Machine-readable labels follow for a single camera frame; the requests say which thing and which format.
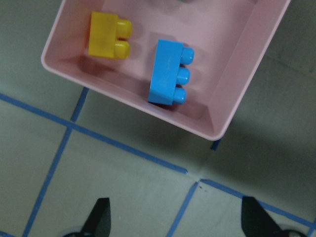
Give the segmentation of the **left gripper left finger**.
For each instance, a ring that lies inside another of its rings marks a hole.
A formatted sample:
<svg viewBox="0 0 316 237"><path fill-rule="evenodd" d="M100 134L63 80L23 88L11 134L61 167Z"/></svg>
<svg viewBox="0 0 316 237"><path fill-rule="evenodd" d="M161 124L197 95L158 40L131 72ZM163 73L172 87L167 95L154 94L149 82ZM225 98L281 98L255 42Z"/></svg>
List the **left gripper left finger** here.
<svg viewBox="0 0 316 237"><path fill-rule="evenodd" d="M110 199L97 199L81 230L75 237L109 237L110 236Z"/></svg>

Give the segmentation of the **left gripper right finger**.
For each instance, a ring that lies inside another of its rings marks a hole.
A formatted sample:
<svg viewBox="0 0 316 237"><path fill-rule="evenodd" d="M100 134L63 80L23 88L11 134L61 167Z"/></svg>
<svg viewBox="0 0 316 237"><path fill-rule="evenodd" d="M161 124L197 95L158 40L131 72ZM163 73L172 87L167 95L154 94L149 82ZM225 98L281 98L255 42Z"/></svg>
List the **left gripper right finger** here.
<svg viewBox="0 0 316 237"><path fill-rule="evenodd" d="M246 237L288 237L254 197L243 197L241 228Z"/></svg>

